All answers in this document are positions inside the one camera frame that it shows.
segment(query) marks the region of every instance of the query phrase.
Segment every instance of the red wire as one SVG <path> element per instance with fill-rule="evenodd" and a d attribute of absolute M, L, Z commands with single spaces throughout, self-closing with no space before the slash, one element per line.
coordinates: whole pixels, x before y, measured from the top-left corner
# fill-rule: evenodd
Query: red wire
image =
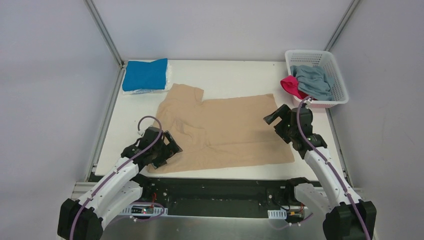
<path fill-rule="evenodd" d="M 156 192 L 154 192 L 153 195 L 152 195 L 152 200 L 151 200 L 152 203 L 155 202 L 156 197 L 157 197 Z"/>

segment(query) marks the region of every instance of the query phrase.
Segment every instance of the laundry basket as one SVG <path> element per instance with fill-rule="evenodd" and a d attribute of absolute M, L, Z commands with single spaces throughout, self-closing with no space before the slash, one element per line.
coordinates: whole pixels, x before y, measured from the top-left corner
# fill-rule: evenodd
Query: laundry basket
<path fill-rule="evenodd" d="M 330 77 L 334 78 L 334 86 L 331 89 L 333 101 L 318 101 L 312 102 L 312 108 L 331 108 L 337 104 L 345 104 L 349 100 L 348 91 L 346 90 L 345 82 L 339 67 L 337 66 L 336 59 L 333 54 L 328 51 L 318 50 L 288 50 L 285 52 L 285 62 L 287 64 L 288 75 L 292 75 L 290 66 L 320 66 Z M 298 106 L 301 102 L 296 96 L 293 96 L 293 104 Z"/>

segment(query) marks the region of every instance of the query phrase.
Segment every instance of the folded blue cloth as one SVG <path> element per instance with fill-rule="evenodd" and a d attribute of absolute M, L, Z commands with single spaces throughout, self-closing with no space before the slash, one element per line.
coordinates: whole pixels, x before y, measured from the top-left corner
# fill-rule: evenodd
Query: folded blue cloth
<path fill-rule="evenodd" d="M 324 68 L 300 65 L 290 66 L 290 70 L 299 82 L 297 89 L 319 101 L 333 100 L 330 90 L 334 86 L 334 78 L 328 76 Z"/>
<path fill-rule="evenodd" d="M 126 66 L 122 90 L 128 92 L 140 89 L 165 89 L 167 84 L 167 65 L 167 58 L 152 62 L 129 61 Z"/>

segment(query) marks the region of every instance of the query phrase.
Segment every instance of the gray wall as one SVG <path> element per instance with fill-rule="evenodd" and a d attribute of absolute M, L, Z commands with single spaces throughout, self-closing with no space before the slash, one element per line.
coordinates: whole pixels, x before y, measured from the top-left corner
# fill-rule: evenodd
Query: gray wall
<path fill-rule="evenodd" d="M 94 0 L 124 59 L 281 61 L 323 49 L 351 0 Z"/>
<path fill-rule="evenodd" d="M 424 1 L 364 0 L 333 53 L 350 100 L 331 114 L 379 238 L 422 239 Z"/>
<path fill-rule="evenodd" d="M 55 239 L 118 66 L 82 0 L 0 1 L 0 239 Z"/>

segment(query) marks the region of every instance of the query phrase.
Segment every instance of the white tabletop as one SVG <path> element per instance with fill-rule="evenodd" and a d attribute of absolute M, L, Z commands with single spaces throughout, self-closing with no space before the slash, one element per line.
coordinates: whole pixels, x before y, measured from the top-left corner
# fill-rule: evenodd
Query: white tabletop
<path fill-rule="evenodd" d="M 207 60 L 170 60 L 171 83 L 186 84 L 204 90 L 203 99 L 224 99 L 273 93 L 277 106 L 287 104 L 293 108 L 292 97 L 286 93 L 280 80 L 287 76 L 286 63 L 271 61 L 207 61 Z M 113 167 L 122 150 L 140 137 L 137 123 L 145 115 L 156 115 L 159 104 L 165 99 L 164 93 L 123 95 L 119 91 L 106 138 L 95 171 L 105 175 Z M 328 145 L 332 161 L 341 172 L 339 156 L 325 109 L 312 109 L 313 131 L 320 134 Z M 153 120 L 146 119 L 141 129 L 147 128 Z M 208 178 L 208 179 L 257 179 L 286 180 L 306 177 L 317 181 L 311 168 L 292 148 L 294 162 L 261 166 L 230 167 L 197 171 L 184 171 L 165 174 L 148 173 L 146 176 L 170 178 Z"/>

